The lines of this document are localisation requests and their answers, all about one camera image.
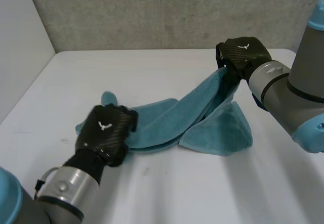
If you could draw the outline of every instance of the towel fold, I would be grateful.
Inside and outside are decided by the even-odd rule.
[[[139,114],[137,131],[126,144],[134,153],[149,153],[180,142],[190,149],[227,156],[252,145],[251,129],[236,103],[231,103],[238,85],[221,83],[226,68],[205,79],[184,98],[166,99],[132,108]],[[117,104],[105,92],[101,104]],[[77,134],[83,123],[76,126]]]

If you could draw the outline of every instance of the table surface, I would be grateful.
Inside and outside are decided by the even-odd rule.
[[[291,66],[295,54],[269,50]],[[132,107],[181,99],[217,69],[214,50],[57,54],[0,125],[0,165],[29,194],[74,150],[74,127],[104,91]],[[323,223],[324,155],[304,152],[242,82],[234,99],[253,146],[230,157],[179,146],[105,168],[84,223]]]

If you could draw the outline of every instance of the concrete wall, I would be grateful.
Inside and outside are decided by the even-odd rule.
[[[0,0],[0,123],[54,54],[32,0]]]
[[[213,48],[244,35],[296,51],[317,0],[34,0],[57,52]]]

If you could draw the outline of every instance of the white wall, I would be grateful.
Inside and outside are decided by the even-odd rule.
[[[0,0],[0,123],[54,54],[32,0]]]

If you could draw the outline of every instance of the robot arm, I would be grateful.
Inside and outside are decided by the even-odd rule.
[[[128,153],[125,144],[136,130],[138,114],[124,106],[96,106],[88,115],[75,144],[75,154],[61,167],[52,168],[36,185],[35,200],[18,180],[0,168],[0,206],[7,209],[0,223],[80,224],[99,191],[106,165],[122,164]],[[40,194],[46,176],[56,171]]]
[[[324,0],[308,21],[292,68],[273,61],[254,37],[228,39],[216,47],[224,83],[244,79],[257,104],[269,111],[305,151],[324,151]]]

